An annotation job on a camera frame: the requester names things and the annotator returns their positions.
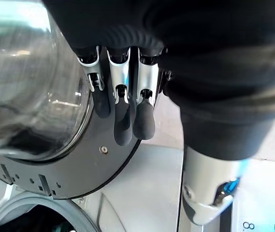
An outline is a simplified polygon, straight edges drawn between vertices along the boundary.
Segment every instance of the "transparent glass jar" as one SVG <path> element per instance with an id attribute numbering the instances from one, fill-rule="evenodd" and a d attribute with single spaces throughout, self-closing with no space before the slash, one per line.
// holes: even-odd
<path id="1" fill-rule="evenodd" d="M 0 155 L 48 160 L 91 114 L 89 83 L 40 1 L 0 1 Z"/>

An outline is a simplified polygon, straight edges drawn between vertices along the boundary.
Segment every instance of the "gray ring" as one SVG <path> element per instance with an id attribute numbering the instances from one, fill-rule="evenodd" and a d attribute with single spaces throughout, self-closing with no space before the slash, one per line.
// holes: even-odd
<path id="1" fill-rule="evenodd" d="M 39 204 L 51 208 L 64 216 L 78 232 L 98 232 L 89 216 L 71 200 L 56 201 L 34 193 L 21 193 L 4 203 L 0 208 L 0 221 L 11 211 L 27 205 Z"/>

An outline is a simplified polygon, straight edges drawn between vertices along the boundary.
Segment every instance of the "screw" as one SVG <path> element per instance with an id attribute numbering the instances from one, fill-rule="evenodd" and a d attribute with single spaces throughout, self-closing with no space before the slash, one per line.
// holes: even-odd
<path id="1" fill-rule="evenodd" d="M 79 199 L 77 200 L 77 203 L 78 203 L 78 204 L 83 204 L 84 202 L 85 202 L 84 198 L 79 198 Z"/>
<path id="2" fill-rule="evenodd" d="M 103 154 L 107 154 L 107 153 L 108 153 L 107 147 L 101 146 L 101 147 L 100 147 L 100 152 L 103 153 Z"/>

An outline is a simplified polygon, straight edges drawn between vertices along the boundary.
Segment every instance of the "metal bracket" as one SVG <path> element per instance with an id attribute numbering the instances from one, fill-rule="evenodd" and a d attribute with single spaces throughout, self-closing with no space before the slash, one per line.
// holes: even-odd
<path id="1" fill-rule="evenodd" d="M 113 85 L 113 93 L 115 98 L 115 104 L 119 102 L 118 90 L 116 89 L 118 85 L 124 85 L 127 87 L 125 94 L 125 101 L 129 103 L 129 62 L 130 62 L 130 48 L 128 50 L 128 59 L 122 64 L 117 64 L 111 61 L 109 52 L 107 51 L 110 74 Z"/>
<path id="2" fill-rule="evenodd" d="M 100 53 L 99 53 L 99 46 L 96 47 L 97 50 L 97 59 L 95 62 L 91 64 L 83 63 L 80 58 L 77 57 L 78 62 L 83 66 L 84 73 L 88 77 L 88 80 L 90 82 L 90 90 L 91 92 L 94 92 L 94 84 L 97 84 L 99 86 L 100 91 L 103 91 L 104 89 L 104 81 L 103 81 L 103 72 L 101 69 L 101 63 L 100 63 Z M 97 80 L 94 81 L 91 79 L 92 73 L 95 73 L 97 75 Z"/>
<path id="3" fill-rule="evenodd" d="M 146 65 L 140 61 L 140 51 L 138 49 L 138 80 L 137 80 L 137 104 L 143 101 L 142 90 L 149 89 L 152 96 L 149 98 L 150 104 L 154 106 L 156 101 L 159 67 L 158 64 Z"/>

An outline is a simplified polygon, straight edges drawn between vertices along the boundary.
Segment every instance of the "black rubber fingertip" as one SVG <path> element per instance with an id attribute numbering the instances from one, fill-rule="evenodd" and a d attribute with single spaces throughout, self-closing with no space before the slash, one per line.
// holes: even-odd
<path id="1" fill-rule="evenodd" d="M 130 105 L 123 98 L 115 105 L 114 138 L 118 145 L 128 145 L 132 139 Z"/>
<path id="2" fill-rule="evenodd" d="M 149 99 L 145 99 L 137 105 L 133 133 L 136 138 L 147 140 L 153 137 L 155 130 L 153 106 L 150 104 Z"/>
<path id="3" fill-rule="evenodd" d="M 110 114 L 110 105 L 108 101 L 106 88 L 100 91 L 99 87 L 95 87 L 92 93 L 94 110 L 100 118 L 106 118 Z"/>

